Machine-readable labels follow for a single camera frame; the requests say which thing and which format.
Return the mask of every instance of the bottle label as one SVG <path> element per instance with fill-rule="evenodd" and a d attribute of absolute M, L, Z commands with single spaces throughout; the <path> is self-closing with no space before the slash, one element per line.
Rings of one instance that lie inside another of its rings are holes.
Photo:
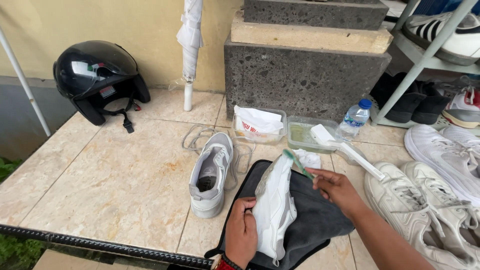
<path fill-rule="evenodd" d="M 345 123 L 347 123 L 349 126 L 353 127 L 361 127 L 365 124 L 365 122 L 357 122 L 353 120 L 350 116 L 348 116 L 348 113 L 345 115 L 345 118 L 343 119 Z"/>

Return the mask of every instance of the water bottle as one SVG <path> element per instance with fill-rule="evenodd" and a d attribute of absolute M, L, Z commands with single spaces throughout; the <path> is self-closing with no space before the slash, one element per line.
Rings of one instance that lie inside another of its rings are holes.
<path fill-rule="evenodd" d="M 370 117 L 370 107 L 372 102 L 368 99 L 362 99 L 358 105 L 353 105 L 340 123 L 340 131 L 343 139 L 351 141 L 359 132 L 360 128 Z"/>

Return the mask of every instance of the black bracelet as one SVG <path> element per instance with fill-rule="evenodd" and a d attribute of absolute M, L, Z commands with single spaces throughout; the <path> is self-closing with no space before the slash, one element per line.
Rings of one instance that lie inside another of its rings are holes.
<path fill-rule="evenodd" d="M 225 253 L 222 254 L 222 259 L 226 262 L 226 264 L 228 264 L 233 269 L 243 270 L 240 266 L 236 265 L 233 261 L 231 261 L 229 258 L 227 258 L 227 255 L 225 255 Z"/>

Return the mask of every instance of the microfiber towel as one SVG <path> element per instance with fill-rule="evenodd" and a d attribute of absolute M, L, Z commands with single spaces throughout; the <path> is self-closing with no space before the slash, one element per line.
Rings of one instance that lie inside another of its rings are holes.
<path fill-rule="evenodd" d="M 250 168 L 235 199 L 255 196 L 255 189 L 263 173 L 272 162 L 259 160 Z M 340 208 L 329 202 L 318 190 L 312 188 L 312 181 L 305 175 L 292 170 L 290 194 L 295 199 L 297 218 L 287 228 L 283 241 L 285 256 L 276 267 L 272 258 L 257 252 L 248 267 L 256 270 L 293 270 L 309 256 L 328 246 L 330 238 L 346 235 L 353 231 L 352 222 L 345 217 Z M 211 258 L 225 252 L 225 226 L 232 207 L 228 212 L 218 246 L 205 253 Z"/>

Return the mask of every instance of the hand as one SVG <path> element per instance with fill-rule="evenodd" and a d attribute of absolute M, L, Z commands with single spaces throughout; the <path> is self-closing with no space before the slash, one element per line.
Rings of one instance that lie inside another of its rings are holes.
<path fill-rule="evenodd" d="M 257 251 L 257 222 L 252 211 L 256 203 L 255 197 L 240 198 L 235 201 L 225 229 L 225 255 L 242 269 Z"/>
<path fill-rule="evenodd" d="M 353 220 L 356 215 L 361 215 L 365 210 L 369 210 L 350 180 L 343 174 L 327 170 L 305 169 L 307 172 L 317 175 L 313 179 L 313 189 L 320 188 L 320 194 L 335 203 L 348 219 Z"/>

